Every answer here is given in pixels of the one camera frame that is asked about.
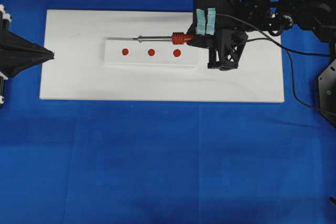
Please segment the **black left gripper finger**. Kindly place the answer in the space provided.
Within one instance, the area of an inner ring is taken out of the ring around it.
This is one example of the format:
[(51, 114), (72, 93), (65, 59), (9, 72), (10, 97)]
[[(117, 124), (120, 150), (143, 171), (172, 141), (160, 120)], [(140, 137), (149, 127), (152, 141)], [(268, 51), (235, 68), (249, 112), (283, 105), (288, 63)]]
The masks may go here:
[(53, 53), (1, 53), (1, 73), (13, 78), (23, 70), (53, 59)]
[(8, 30), (1, 29), (1, 53), (51, 54), (53, 52), (14, 33), (11, 33)]

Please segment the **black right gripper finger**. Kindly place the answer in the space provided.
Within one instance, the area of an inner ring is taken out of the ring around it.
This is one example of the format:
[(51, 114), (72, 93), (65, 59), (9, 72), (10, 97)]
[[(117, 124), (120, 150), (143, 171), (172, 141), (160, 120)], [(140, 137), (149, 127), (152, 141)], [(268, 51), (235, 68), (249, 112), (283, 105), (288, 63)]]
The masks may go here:
[(187, 44), (192, 47), (198, 48), (216, 48), (216, 37), (215, 35), (197, 35), (196, 27), (190, 26), (188, 31), (188, 35), (193, 35), (193, 39), (189, 40)]

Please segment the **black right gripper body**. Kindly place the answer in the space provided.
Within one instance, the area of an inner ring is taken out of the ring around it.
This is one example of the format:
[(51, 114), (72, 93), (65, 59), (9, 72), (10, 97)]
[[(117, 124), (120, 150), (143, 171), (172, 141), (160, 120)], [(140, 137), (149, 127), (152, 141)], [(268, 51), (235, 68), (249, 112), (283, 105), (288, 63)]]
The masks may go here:
[(193, 26), (197, 35), (214, 35), (217, 30), (243, 31), (238, 17), (240, 0), (193, 0)]

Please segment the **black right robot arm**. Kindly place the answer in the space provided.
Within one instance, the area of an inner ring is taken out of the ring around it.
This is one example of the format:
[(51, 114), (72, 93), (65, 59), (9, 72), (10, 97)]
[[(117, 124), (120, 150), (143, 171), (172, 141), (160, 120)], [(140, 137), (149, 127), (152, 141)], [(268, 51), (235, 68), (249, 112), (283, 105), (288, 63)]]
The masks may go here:
[(335, 0), (193, 0), (188, 45), (223, 52), (245, 44), (249, 32), (276, 37), (293, 26), (335, 42)]

